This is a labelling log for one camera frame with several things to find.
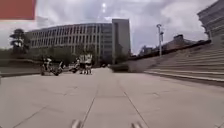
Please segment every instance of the pole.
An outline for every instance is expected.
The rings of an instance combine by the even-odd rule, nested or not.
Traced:
[[[209,30],[209,39],[210,39],[211,42],[213,43],[213,41],[212,41],[212,30]]]
[[[158,24],[158,25],[157,25],[157,28],[158,28],[158,31],[159,31],[159,56],[160,56],[160,57],[162,56],[161,27],[162,27],[161,24]]]

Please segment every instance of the tree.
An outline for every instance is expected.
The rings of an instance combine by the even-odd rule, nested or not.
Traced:
[[[14,30],[13,34],[10,35],[13,40],[10,45],[13,46],[13,53],[15,54],[26,54],[29,50],[29,38],[25,35],[23,29]]]

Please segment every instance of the person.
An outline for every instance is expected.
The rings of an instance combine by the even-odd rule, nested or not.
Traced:
[[[80,63],[80,74],[83,74],[83,72],[85,73],[85,56],[84,55],[80,55],[79,63]]]
[[[45,70],[50,70],[50,64],[51,64],[52,60],[50,58],[45,58],[44,59],[44,66],[45,66]]]
[[[92,68],[92,55],[88,54],[86,55],[86,61],[85,61],[85,69],[86,69],[86,74],[91,74],[91,68]]]

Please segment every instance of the paved plaza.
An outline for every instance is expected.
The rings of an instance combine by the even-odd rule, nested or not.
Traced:
[[[224,128],[224,88],[148,74],[3,78],[2,128]]]

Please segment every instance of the wall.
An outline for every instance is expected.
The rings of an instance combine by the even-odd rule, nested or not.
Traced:
[[[113,57],[130,55],[130,24],[129,20],[113,19]]]

